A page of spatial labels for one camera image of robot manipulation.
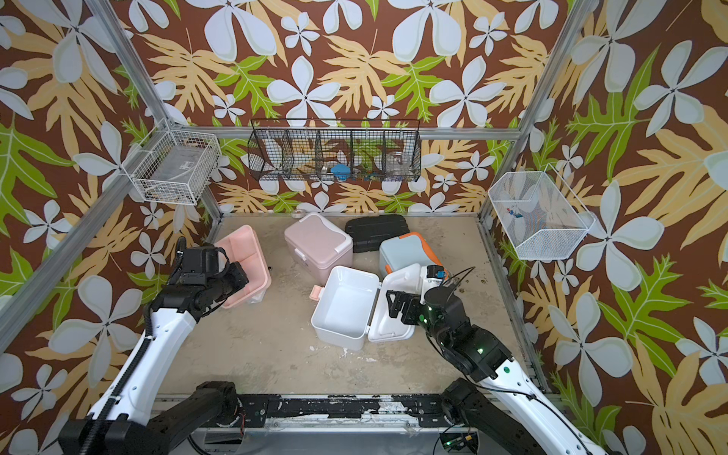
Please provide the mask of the white first aid kit box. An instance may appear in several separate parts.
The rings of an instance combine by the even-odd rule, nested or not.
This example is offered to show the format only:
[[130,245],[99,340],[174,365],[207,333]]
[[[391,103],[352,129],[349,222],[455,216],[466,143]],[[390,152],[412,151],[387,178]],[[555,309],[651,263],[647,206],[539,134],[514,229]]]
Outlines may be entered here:
[[350,267],[335,267],[325,286],[312,289],[317,302],[311,318],[319,340],[350,351],[366,342],[383,343],[409,339],[420,325],[405,325],[389,315],[389,290],[421,295],[421,265],[415,264],[377,275]]

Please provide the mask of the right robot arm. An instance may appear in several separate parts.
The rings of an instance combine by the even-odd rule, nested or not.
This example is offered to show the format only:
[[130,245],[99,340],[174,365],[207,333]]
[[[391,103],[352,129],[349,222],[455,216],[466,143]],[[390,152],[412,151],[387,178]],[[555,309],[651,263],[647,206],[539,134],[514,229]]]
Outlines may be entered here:
[[491,332],[474,325],[455,286],[417,296],[386,292],[390,317],[419,325],[438,354],[464,377],[441,394],[447,419],[483,432],[510,454],[604,454],[568,421]]

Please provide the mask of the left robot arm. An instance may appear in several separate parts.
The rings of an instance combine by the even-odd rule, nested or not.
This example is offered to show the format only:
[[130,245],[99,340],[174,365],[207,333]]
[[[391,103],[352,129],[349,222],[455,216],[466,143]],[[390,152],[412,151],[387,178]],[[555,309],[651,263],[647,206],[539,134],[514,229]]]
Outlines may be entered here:
[[153,416],[161,384],[195,326],[248,284],[219,246],[176,246],[169,280],[144,309],[145,327],[130,358],[87,417],[59,432],[64,454],[168,454],[208,422],[233,423],[240,407],[229,381],[208,381]]

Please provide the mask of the pink tray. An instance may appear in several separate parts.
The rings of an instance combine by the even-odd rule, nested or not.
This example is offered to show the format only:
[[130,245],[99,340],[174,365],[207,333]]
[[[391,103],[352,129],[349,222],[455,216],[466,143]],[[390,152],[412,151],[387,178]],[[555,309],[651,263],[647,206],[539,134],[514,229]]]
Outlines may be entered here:
[[243,304],[261,303],[271,286],[272,279],[254,229],[249,225],[243,225],[217,241],[214,246],[223,248],[231,263],[239,264],[248,277],[248,284],[241,291],[229,297],[223,307],[230,309]]

